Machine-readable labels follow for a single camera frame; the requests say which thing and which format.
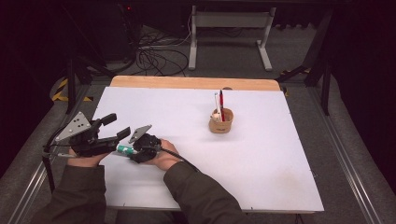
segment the white board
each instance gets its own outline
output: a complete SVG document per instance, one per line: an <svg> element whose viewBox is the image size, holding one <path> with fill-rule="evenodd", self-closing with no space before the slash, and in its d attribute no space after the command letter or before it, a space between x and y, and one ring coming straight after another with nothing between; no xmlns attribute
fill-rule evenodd
<svg viewBox="0 0 396 224"><path fill-rule="evenodd" d="M244 210L323 211L318 189L282 91L223 91L233 111L229 133L211 133L208 122L218 90L107 87L94 118L116 113L99 137L130 126L172 142L180 155L226 188ZM130 146L130 136L120 142ZM163 183L164 171L113 152L106 167L108 206L178 209Z"/></svg>

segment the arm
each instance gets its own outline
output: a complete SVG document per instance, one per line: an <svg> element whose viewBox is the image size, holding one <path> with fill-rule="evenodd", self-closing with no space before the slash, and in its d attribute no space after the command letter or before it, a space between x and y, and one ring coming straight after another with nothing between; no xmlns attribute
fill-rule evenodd
<svg viewBox="0 0 396 224"><path fill-rule="evenodd" d="M69 159L50 203L34 215L31 223L102 224L106 212L105 167L98 163L105 155Z"/></svg>
<svg viewBox="0 0 396 224"><path fill-rule="evenodd" d="M177 153L168 141L162 140L162 146ZM163 181L190 224L251 223L235 197L210 176L167 153L160 153L152 162L167 171Z"/></svg>

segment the pen holder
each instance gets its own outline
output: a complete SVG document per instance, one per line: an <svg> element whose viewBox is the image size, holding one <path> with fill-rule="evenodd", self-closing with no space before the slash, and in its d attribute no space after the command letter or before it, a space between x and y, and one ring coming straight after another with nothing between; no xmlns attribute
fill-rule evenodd
<svg viewBox="0 0 396 224"><path fill-rule="evenodd" d="M233 123L233 111L231 109L223 108L224 120L215 121L214 115L217 115L218 110L215 109L212 113L212 117L209 121L209 130L212 133L228 133L231 130L231 124Z"/></svg>

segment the teal object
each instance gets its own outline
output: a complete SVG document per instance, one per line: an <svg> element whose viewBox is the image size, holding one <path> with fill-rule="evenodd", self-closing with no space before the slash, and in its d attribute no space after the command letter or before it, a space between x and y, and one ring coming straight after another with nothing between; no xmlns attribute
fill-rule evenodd
<svg viewBox="0 0 396 224"><path fill-rule="evenodd" d="M134 154L134 149L132 147L117 146L117 151L119 153L125 154L126 156L131 156Z"/></svg>

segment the dark jacket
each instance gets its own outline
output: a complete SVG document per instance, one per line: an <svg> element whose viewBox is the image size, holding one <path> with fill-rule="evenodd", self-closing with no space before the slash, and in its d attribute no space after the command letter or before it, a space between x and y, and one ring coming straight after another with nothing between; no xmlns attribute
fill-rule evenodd
<svg viewBox="0 0 396 224"><path fill-rule="evenodd" d="M218 182L193 171L185 162L172 166L163 178L190 224L251 223L238 201ZM105 168L66 166L59 187L32 223L104 223Z"/></svg>

